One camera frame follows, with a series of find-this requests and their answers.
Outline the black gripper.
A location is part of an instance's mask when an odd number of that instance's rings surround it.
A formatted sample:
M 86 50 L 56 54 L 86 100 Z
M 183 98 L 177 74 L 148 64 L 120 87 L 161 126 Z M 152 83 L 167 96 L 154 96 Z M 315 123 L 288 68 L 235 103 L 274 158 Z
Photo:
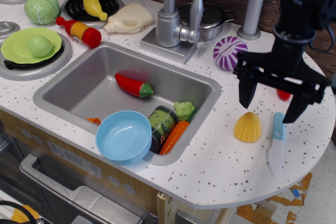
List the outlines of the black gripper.
M 234 74 L 239 79 L 240 104 L 249 107 L 258 83 L 293 94 L 284 124 L 294 123 L 309 104 L 321 103 L 331 80 L 305 63 L 305 47 L 276 38 L 270 52 L 239 52 Z

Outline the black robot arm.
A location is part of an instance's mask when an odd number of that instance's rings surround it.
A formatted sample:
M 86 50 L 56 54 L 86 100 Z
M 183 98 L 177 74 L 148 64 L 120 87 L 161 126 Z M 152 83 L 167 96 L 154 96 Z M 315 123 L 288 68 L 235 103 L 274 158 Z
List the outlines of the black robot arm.
M 283 123 L 293 123 L 308 105 L 321 103 L 332 81 L 311 69 L 303 59 L 316 30 L 326 29 L 335 43 L 330 24 L 335 21 L 335 0 L 280 0 L 280 17 L 274 25 L 275 41 L 267 53 L 237 54 L 234 74 L 239 79 L 239 101 L 249 107 L 258 83 L 293 95 Z

